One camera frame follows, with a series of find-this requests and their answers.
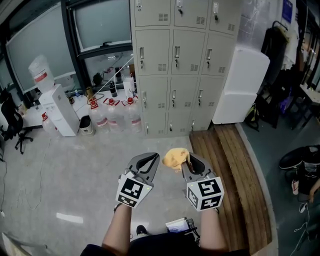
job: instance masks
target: person's arm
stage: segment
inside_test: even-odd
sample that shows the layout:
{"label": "person's arm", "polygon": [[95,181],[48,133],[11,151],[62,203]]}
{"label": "person's arm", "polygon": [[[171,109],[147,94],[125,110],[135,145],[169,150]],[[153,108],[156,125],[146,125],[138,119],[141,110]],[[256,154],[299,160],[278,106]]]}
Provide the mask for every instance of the person's arm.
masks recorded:
{"label": "person's arm", "polygon": [[228,251],[218,213],[207,209],[201,213],[200,248],[208,255],[220,255]]}
{"label": "person's arm", "polygon": [[317,189],[320,188],[320,178],[318,178],[318,180],[314,183],[314,185],[312,186],[312,188],[310,189],[310,193],[309,193],[309,201],[310,203],[314,202],[314,195],[315,192],[317,191]]}
{"label": "person's arm", "polygon": [[118,206],[102,242],[103,248],[117,256],[126,255],[129,250],[131,212],[132,208],[125,204]]}

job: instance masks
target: trash can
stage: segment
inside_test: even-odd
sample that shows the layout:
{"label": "trash can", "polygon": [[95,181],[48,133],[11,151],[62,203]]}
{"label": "trash can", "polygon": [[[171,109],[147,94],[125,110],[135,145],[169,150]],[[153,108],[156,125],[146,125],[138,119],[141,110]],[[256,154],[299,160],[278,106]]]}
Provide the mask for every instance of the trash can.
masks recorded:
{"label": "trash can", "polygon": [[85,115],[81,118],[79,129],[83,136],[93,136],[95,134],[95,127],[92,124],[90,116]]}

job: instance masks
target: wooden platform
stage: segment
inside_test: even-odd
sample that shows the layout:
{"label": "wooden platform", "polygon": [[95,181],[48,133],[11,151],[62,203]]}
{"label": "wooden platform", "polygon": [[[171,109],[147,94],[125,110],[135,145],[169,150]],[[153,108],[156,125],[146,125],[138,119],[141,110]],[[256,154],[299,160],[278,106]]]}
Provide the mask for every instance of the wooden platform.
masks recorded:
{"label": "wooden platform", "polygon": [[233,124],[190,133],[193,152],[221,177],[225,190],[220,222],[230,251],[250,254],[272,241],[268,210],[249,154]]}

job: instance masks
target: yellow cloth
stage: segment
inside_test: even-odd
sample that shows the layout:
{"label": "yellow cloth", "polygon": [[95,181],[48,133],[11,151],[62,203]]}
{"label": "yellow cloth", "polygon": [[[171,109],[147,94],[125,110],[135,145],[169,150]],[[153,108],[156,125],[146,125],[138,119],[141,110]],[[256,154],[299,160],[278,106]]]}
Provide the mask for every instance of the yellow cloth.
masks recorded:
{"label": "yellow cloth", "polygon": [[170,149],[164,156],[162,163],[174,170],[181,170],[181,164],[185,161],[190,163],[190,153],[183,147]]}

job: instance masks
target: white cabinet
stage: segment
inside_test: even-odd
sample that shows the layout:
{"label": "white cabinet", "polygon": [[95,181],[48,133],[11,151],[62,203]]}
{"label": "white cabinet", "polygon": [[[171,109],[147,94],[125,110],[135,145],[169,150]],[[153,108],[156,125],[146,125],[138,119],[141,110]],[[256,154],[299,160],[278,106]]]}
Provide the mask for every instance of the white cabinet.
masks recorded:
{"label": "white cabinet", "polygon": [[235,47],[235,39],[226,35],[210,33],[203,60],[203,75],[224,76]]}
{"label": "white cabinet", "polygon": [[166,112],[154,110],[143,113],[144,132],[146,136],[154,137],[165,134]]}
{"label": "white cabinet", "polygon": [[135,36],[139,75],[167,75],[170,30],[137,30]]}
{"label": "white cabinet", "polygon": [[134,0],[135,26],[169,26],[170,9],[170,0]]}
{"label": "white cabinet", "polygon": [[213,116],[214,113],[210,108],[194,109],[190,117],[189,131],[207,130]]}
{"label": "white cabinet", "polygon": [[202,77],[196,92],[194,109],[215,109],[223,89],[223,81],[223,78]]}
{"label": "white cabinet", "polygon": [[174,30],[172,74],[199,74],[205,33]]}
{"label": "white cabinet", "polygon": [[205,29],[209,0],[175,0],[174,25]]}
{"label": "white cabinet", "polygon": [[170,111],[166,134],[171,136],[184,136],[188,132],[190,111]]}
{"label": "white cabinet", "polygon": [[172,77],[169,110],[191,110],[197,77]]}
{"label": "white cabinet", "polygon": [[167,77],[141,77],[140,99],[142,111],[166,111],[168,78]]}
{"label": "white cabinet", "polygon": [[213,0],[210,30],[235,35],[239,29],[242,0]]}

